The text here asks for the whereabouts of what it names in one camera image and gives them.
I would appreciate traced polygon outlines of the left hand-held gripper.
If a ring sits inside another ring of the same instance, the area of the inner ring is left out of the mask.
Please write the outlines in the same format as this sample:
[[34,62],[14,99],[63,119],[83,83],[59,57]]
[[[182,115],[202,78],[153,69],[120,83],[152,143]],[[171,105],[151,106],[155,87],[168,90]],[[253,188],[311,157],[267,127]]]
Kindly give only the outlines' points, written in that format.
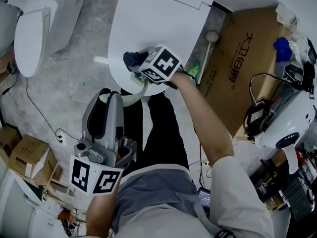
[[[70,156],[71,185],[86,195],[113,194],[123,171],[137,161],[137,143],[123,134],[122,96],[103,88],[82,117],[82,139]],[[103,136],[106,148],[94,143]]]

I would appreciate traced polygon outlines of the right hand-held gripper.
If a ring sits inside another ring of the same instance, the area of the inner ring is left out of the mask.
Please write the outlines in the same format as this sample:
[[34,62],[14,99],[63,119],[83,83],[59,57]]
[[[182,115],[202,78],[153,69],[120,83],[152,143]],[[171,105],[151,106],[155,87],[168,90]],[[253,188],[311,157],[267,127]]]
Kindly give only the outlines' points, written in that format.
[[143,63],[128,66],[132,80],[144,81],[145,78],[152,84],[165,84],[173,89],[177,87],[170,82],[174,73],[181,69],[182,59],[168,46],[157,44],[149,46],[138,52],[139,58],[145,59]]

